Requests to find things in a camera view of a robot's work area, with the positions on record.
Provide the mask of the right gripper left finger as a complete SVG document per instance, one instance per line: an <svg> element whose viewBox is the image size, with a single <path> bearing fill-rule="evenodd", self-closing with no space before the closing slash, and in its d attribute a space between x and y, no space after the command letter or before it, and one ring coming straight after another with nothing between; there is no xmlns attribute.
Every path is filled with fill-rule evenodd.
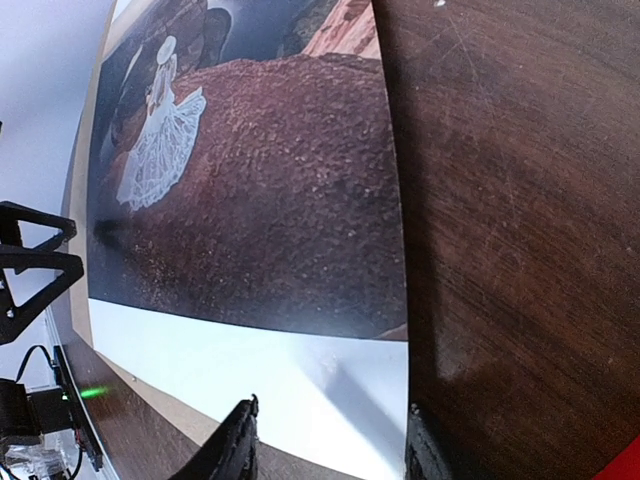
<svg viewBox="0 0 640 480"><path fill-rule="evenodd" d="M241 400L170 480L252 480L258 477L256 395Z"/></svg>

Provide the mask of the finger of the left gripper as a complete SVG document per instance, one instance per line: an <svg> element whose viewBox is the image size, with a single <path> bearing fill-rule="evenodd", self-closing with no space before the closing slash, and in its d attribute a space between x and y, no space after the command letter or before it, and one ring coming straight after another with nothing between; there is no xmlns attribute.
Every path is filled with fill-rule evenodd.
<svg viewBox="0 0 640 480"><path fill-rule="evenodd" d="M75 237L75 221L11 201L1 202L1 268L75 272L75 257L59 249Z"/></svg>
<svg viewBox="0 0 640 480"><path fill-rule="evenodd" d="M17 305L9 288L5 269L49 269L60 274L22 305ZM60 252L1 246L1 344L15 341L54 300L84 275L82 259Z"/></svg>

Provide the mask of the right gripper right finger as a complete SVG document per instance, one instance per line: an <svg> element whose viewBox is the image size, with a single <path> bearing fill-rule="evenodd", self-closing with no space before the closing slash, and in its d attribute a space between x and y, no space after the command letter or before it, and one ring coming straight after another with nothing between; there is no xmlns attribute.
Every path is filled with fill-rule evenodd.
<svg viewBox="0 0 640 480"><path fill-rule="evenodd" d="M408 409L404 478L454 478L445 436L439 422L416 403L412 403Z"/></svg>

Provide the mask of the red wooden picture frame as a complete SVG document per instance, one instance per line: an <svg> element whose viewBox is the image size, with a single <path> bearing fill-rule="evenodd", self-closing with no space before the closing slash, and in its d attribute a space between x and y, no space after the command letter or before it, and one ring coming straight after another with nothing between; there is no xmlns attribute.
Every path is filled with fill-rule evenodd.
<svg viewBox="0 0 640 480"><path fill-rule="evenodd" d="M640 436L637 436L593 479L640 480Z"/></svg>

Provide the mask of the canyon woman photo print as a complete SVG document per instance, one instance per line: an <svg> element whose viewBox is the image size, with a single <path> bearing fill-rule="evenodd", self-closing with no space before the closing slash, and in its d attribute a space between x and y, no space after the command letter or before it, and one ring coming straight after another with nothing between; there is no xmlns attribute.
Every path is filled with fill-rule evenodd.
<svg viewBox="0 0 640 480"><path fill-rule="evenodd" d="M402 477L403 228L370 2L117 2L86 164L100 355L195 440L256 395L293 478Z"/></svg>

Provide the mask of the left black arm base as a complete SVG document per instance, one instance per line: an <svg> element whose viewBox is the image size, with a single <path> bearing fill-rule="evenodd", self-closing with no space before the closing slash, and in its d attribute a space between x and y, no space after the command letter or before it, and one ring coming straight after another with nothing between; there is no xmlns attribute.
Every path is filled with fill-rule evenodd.
<svg viewBox="0 0 640 480"><path fill-rule="evenodd" d="M104 467L102 448L90 425L73 378L59 346L46 353L54 375L54 384L29 391L24 384L1 380L1 462L12 446L34 446L46 434L71 430L81 451L93 469Z"/></svg>

